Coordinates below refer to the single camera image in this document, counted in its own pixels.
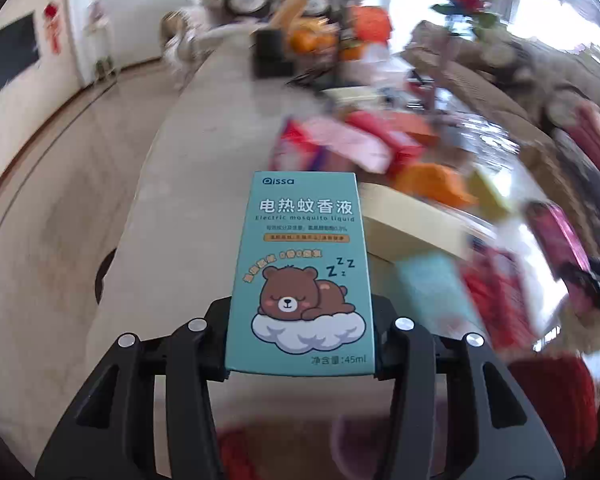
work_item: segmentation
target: table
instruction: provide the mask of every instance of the table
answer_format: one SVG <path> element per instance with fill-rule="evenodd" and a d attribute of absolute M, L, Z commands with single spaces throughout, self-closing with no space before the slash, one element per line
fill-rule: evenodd
<path fill-rule="evenodd" d="M 124 332 L 142 339 L 170 334 L 201 317 L 232 292 L 251 175 L 267 167 L 285 116 L 322 110 L 321 103 L 283 80 L 252 81 L 248 38 L 235 37 L 209 57 L 174 105 L 149 152 L 104 296 L 88 335 L 90 372 Z M 545 196 L 522 164 L 497 182 L 514 204 Z M 535 238 L 513 216 L 498 240 L 515 251 L 539 333 L 566 294 L 555 282 Z M 372 289 L 396 298 L 391 266 L 372 260 Z M 261 416 L 332 418 L 387 413 L 392 381 L 371 377 L 294 379 L 232 373 L 211 383 L 216 426 Z M 158 402 L 164 392 L 158 391 Z"/>

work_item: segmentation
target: black screen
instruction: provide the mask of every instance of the black screen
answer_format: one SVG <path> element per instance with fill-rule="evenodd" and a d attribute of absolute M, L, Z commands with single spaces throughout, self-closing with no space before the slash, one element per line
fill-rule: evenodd
<path fill-rule="evenodd" d="M 0 90 L 40 59 L 33 13 L 0 30 Z"/>

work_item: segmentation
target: orange package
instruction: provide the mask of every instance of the orange package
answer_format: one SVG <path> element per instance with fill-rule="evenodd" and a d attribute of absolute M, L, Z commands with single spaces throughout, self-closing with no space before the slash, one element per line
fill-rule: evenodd
<path fill-rule="evenodd" d="M 438 134 L 429 126 L 426 119 L 419 115 L 390 110 L 385 112 L 384 118 L 396 130 L 413 137 L 424 146 L 434 146 L 438 142 Z"/>
<path fill-rule="evenodd" d="M 465 209 L 477 203 L 476 197 L 465 191 L 462 176 L 456 170 L 441 164 L 412 164 L 395 178 L 394 189 L 457 209 Z"/>
<path fill-rule="evenodd" d="M 386 43 L 391 37 L 389 14 L 382 7 L 351 7 L 353 27 L 360 41 Z"/>

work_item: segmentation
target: teal box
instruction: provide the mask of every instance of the teal box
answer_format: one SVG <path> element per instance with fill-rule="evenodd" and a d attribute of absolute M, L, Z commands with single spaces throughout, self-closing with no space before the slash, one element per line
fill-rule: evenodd
<path fill-rule="evenodd" d="M 374 373 L 371 293 L 353 173 L 254 174 L 225 365 L 284 376 Z"/>

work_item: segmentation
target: cream-colored box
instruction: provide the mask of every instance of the cream-colored box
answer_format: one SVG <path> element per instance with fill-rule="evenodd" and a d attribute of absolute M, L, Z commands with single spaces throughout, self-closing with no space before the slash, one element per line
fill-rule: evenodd
<path fill-rule="evenodd" d="M 464 222 L 416 198 L 379 184 L 360 184 L 366 250 L 396 262 L 431 250 L 468 255 Z"/>

